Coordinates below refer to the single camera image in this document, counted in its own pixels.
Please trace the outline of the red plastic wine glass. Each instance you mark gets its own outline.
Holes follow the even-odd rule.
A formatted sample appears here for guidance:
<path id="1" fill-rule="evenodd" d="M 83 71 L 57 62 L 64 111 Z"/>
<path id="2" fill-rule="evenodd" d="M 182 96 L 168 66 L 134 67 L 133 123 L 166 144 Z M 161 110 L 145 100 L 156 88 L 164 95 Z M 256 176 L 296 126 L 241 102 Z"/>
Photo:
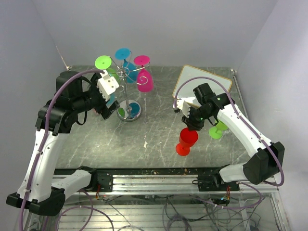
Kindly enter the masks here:
<path id="1" fill-rule="evenodd" d="M 180 132 L 179 143 L 176 145 L 176 152 L 180 156 L 187 156 L 190 153 L 191 147 L 198 141 L 198 133 L 195 130 L 184 128 Z"/>

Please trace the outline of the blue plastic wine glass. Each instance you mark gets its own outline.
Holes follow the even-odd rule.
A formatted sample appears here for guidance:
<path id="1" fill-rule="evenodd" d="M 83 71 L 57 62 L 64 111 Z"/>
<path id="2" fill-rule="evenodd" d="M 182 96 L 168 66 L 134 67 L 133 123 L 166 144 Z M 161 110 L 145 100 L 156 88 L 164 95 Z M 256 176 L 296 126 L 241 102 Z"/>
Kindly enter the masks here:
<path id="1" fill-rule="evenodd" d="M 128 48 L 120 48 L 115 52 L 115 58 L 122 60 L 123 70 L 127 75 L 127 82 L 133 83 L 137 80 L 138 71 L 136 71 L 136 66 L 130 61 L 131 51 Z"/>

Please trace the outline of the green plastic wine glass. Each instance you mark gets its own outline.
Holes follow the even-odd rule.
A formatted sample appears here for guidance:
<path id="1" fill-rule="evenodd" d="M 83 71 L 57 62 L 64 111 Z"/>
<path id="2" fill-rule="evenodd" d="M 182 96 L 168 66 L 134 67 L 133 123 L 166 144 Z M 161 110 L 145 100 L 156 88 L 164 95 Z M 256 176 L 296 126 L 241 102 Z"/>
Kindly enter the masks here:
<path id="1" fill-rule="evenodd" d="M 107 55 L 99 56 L 94 62 L 94 65 L 97 69 L 106 70 L 110 76 L 114 77 L 115 80 L 118 83 L 120 83 L 120 78 L 117 75 L 116 71 L 113 68 L 111 68 L 111 64 L 112 64 L 112 59 L 110 56 Z"/>

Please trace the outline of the pink plastic wine glass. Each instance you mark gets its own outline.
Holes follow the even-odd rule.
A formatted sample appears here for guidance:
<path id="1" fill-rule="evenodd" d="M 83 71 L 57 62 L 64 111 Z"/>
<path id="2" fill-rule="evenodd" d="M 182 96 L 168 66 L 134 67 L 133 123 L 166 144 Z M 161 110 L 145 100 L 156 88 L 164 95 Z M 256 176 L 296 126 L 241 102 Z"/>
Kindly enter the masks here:
<path id="1" fill-rule="evenodd" d="M 147 70 L 147 67 L 150 64 L 150 57 L 147 55 L 139 55 L 134 58 L 134 64 L 140 66 L 137 75 L 138 91 L 143 93 L 151 92 L 154 88 L 154 82 L 151 73 Z"/>

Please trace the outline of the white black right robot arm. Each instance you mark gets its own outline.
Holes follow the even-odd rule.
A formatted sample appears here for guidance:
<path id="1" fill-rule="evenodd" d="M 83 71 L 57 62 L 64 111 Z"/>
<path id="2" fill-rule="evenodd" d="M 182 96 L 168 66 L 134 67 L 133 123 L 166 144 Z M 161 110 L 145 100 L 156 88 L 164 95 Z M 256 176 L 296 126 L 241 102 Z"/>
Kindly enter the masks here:
<path id="1" fill-rule="evenodd" d="M 220 122 L 225 124 L 250 156 L 245 163 L 221 167 L 218 175 L 212 178 L 215 189 L 224 190 L 231 181 L 247 180 L 254 185 L 267 183 L 268 178 L 282 173 L 285 151 L 283 144 L 279 141 L 272 142 L 257 130 L 241 113 L 227 91 L 216 95 L 209 84 L 204 83 L 194 88 L 193 92 L 200 104 L 199 108 L 189 106 L 184 99 L 174 101 L 174 109 L 182 112 L 182 121 L 187 129 L 200 131 L 204 121 L 213 117 L 214 125 Z"/>

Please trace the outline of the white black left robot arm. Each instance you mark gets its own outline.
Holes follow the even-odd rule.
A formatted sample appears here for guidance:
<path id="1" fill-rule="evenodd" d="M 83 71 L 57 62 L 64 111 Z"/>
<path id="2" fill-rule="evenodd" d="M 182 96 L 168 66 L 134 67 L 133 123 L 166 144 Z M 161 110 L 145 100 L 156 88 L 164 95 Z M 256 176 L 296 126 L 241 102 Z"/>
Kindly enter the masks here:
<path id="1" fill-rule="evenodd" d="M 66 178 L 53 182 L 62 146 L 78 123 L 78 115 L 94 109 L 104 119 L 117 110 L 115 101 L 107 106 L 111 94 L 119 88 L 106 70 L 90 70 L 95 77 L 85 78 L 86 71 L 64 71 L 56 79 L 56 93 L 38 112 L 36 139 L 24 180 L 6 203 L 40 216 L 56 216 L 64 202 L 77 191 L 93 191 L 98 186 L 97 170 L 80 166 Z"/>

